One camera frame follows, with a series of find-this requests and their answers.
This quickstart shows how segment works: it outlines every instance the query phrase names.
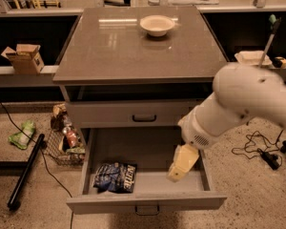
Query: blue snack bag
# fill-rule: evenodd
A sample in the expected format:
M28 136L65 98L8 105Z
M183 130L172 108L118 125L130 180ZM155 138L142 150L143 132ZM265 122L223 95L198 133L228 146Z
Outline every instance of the blue snack bag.
M104 163L95 174L93 187L114 193L132 193L135 172L135 164Z

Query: speckled floor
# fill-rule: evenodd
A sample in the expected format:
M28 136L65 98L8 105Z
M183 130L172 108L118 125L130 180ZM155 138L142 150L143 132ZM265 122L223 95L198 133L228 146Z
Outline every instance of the speckled floor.
M50 133L51 103L47 105L8 104L13 121L32 119L37 133ZM133 214L74 215L72 228L286 228L286 156L282 166L273 171L259 157L252 160L235 156L231 150L243 147L245 135L261 131L271 141L276 141L280 129L272 123L255 118L249 126L241 126L227 132L215 146L206 151L214 187L224 192L227 200L215 211L185 211L160 213L154 217ZM0 108L0 161L26 160L33 144L22 151L8 143L8 136L17 130ZM286 139L286 132L281 141ZM263 148L261 140L257 145ZM58 166L46 156L50 171L70 190L78 194L81 168ZM72 212L66 205L69 196L47 173L39 154L20 198L21 206L9 211L10 199L17 177L0 176L0 228L69 228Z

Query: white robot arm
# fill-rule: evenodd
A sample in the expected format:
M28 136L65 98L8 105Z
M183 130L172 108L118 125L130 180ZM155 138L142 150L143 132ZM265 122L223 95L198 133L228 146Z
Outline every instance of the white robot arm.
M214 92L178 123L185 145L178 146L168 179L179 181L199 158L233 127L258 116L286 129L286 85L281 77L255 66L230 64L214 77Z

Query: black cable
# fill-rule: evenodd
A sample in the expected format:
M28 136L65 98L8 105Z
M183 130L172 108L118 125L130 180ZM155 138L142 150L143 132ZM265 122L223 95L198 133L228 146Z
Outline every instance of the black cable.
M255 131L253 134L251 135L246 135L246 138L248 139L248 142L245 144L245 146L243 148L233 148L232 149L232 153L234 155L237 155L237 156L245 156L247 157L248 159L252 159L254 157L258 157L260 156L260 152L263 151L263 152L276 152L276 151L279 151L279 147L277 146L277 143L279 142L279 139L282 135L284 130L281 130L279 135L277 136L276 138L276 142L272 143L265 135L263 135L260 131ZM253 147L256 147L256 143L253 141L253 139L255 137L261 137L263 139L263 142L266 146L266 149L264 150L261 150L260 148L254 148ZM279 166L282 165L282 157L281 156L278 156L280 158L280 164Z
M28 136L25 132L23 132L23 131L13 122L13 120L12 120L11 117L10 117L9 111L8 111L7 108L4 106L4 104L2 103L1 100L0 100L0 106L5 110L5 112L6 112L6 114L8 115L9 120L10 120L10 122L12 123L12 125L13 125L15 128L17 128L22 134L24 134L30 141L32 141L33 143L36 143L36 141L33 140L32 137ZM44 159L45 167L46 167L46 170L47 170L48 174L49 174L51 177L53 177L53 178L57 181L57 183L58 183L63 189L65 189L65 191L66 191L66 192L69 194L69 196L72 198L72 194L70 193L70 191L56 178L55 175L53 175L53 174L50 172L50 170L49 170L49 168L48 168L48 163L47 163L46 158L45 158L45 154L42 152L41 149L40 149L40 152L41 152L42 157L43 157L43 159ZM71 225L70 225L70 228L71 228L71 229L72 229L72 223L73 223L73 212L71 212Z

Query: power cord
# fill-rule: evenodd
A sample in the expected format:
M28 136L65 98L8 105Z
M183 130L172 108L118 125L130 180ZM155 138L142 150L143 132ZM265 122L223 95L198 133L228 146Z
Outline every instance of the power cord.
M272 143L265 135L263 135L260 131L255 131L251 135L246 135L248 142L245 144L243 148L233 148L232 153L237 156L245 156L248 159L252 159L254 157L261 156L273 170L278 169L282 165L282 156L277 154L271 154L272 152L277 152L280 148L277 146L279 139L284 130L281 130L278 137L276 138L276 142ZM254 138L259 137L262 138L266 148L262 150L261 148L256 148L256 143Z
M2 101L0 100L0 106L4 109L4 111L6 112L6 114L8 115L9 117L9 120L11 122L11 124L17 129L19 130L22 134L24 134L30 141L32 141L33 143L36 143L36 141L32 138L32 137L29 137L25 132L23 132L12 120L12 118L10 117L10 113L8 111L8 109L4 106L4 104L2 103ZM40 149L40 153L44 159L44 162L45 162L45 167L46 167L46 170L48 172L48 174L53 177L56 182L69 194L70 198L72 198L72 194L70 193L70 191L57 179L57 177L55 175L53 175L50 170L49 170L49 167L48 167L48 163L46 161L46 158L45 158L45 154L43 153L43 151ZM70 228L72 229L72 223L73 223L73 212L71 212L71 224L70 224Z

